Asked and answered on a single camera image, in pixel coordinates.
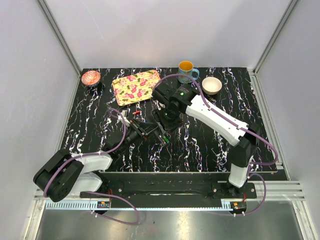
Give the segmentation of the black remote control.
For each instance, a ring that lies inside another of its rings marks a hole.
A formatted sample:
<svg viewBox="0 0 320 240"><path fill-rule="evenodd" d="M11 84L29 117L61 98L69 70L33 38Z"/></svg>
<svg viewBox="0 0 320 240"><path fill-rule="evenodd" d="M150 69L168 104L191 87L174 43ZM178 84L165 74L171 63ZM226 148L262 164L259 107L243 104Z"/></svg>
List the black remote control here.
<svg viewBox="0 0 320 240"><path fill-rule="evenodd" d="M167 144L170 143L170 140L169 140L168 136L169 136L169 135L168 135L166 132L165 132L165 133L162 133L162 132L160 131L159 136L155 136L155 137L156 137L156 139L159 141L159 143L160 143L162 146L166 146ZM166 138L169 140L169 142L166 142L163 137L166 137Z"/></svg>

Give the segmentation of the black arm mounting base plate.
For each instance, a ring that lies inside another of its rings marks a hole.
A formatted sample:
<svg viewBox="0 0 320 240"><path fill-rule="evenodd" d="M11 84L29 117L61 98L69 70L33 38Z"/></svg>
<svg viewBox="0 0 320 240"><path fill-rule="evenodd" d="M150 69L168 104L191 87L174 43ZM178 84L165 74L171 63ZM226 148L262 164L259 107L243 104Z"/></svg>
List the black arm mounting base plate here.
<svg viewBox="0 0 320 240"><path fill-rule="evenodd" d="M97 190L124 199L133 196L192 196L213 199L257 199L253 183L237 188L228 182L228 173L217 172L105 172L99 173L102 185Z"/></svg>

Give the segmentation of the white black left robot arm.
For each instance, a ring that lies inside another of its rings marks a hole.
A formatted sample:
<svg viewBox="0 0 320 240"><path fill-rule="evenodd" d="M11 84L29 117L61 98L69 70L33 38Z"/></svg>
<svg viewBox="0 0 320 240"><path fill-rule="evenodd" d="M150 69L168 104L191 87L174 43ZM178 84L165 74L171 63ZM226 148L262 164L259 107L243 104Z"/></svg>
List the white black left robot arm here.
<svg viewBox="0 0 320 240"><path fill-rule="evenodd" d="M151 134L163 137L159 121L126 119L124 129L112 132L100 151L71 153L67 149L58 150L34 175L33 183L54 203L86 191L102 198L109 189L97 172L108 170L131 144L147 139Z"/></svg>

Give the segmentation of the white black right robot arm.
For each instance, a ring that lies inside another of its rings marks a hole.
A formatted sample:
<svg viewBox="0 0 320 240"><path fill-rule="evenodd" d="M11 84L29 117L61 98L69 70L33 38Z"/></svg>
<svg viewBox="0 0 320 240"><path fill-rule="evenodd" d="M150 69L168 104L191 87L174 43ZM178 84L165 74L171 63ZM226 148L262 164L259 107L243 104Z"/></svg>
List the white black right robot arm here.
<svg viewBox="0 0 320 240"><path fill-rule="evenodd" d="M171 131L181 124L181 114L193 117L220 134L232 146L227 154L230 163L228 194L239 198L245 193L250 161L252 160L259 140L246 133L247 130L259 133L260 127L240 121L202 97L199 90L191 84L182 84L172 88L165 83L159 84L152 91L152 97L164 105L162 110L154 112L162 128Z"/></svg>

